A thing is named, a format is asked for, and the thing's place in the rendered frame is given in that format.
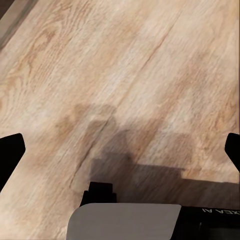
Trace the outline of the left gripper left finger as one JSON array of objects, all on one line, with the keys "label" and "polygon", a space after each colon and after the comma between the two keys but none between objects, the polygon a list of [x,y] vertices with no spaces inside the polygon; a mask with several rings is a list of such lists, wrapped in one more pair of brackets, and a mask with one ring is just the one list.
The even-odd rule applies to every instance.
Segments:
[{"label": "left gripper left finger", "polygon": [[25,152],[25,142],[21,133],[0,138],[0,192]]}]

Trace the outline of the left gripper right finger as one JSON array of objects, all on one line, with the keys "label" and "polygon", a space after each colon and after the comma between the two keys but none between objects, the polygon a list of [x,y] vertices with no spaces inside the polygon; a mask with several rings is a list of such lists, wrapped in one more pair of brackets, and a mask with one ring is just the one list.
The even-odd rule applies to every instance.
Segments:
[{"label": "left gripper right finger", "polygon": [[240,135],[229,133],[225,143],[225,152],[240,172]]}]

